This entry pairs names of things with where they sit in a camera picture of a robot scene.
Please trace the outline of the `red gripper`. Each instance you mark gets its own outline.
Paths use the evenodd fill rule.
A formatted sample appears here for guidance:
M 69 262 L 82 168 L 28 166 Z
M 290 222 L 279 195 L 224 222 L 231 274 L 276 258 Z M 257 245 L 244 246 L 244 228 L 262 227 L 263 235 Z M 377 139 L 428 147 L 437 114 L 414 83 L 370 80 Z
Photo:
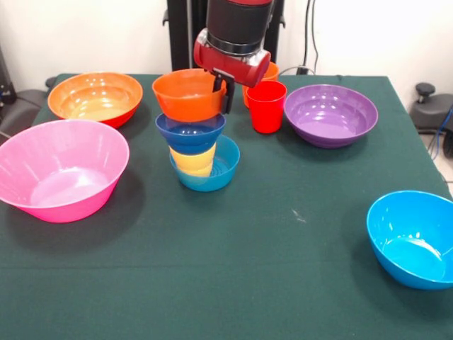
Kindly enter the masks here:
M 235 92 L 235 82 L 254 87 L 264 77 L 270 64 L 271 54 L 260 46 L 256 52 L 250 55 L 228 55 L 225 51 L 210 44 L 208 37 L 209 31 L 206 28 L 198 34 L 193 48 L 194 60 L 197 66 L 214 73 L 212 92 L 220 91 L 224 94 L 221 113 L 229 114 Z

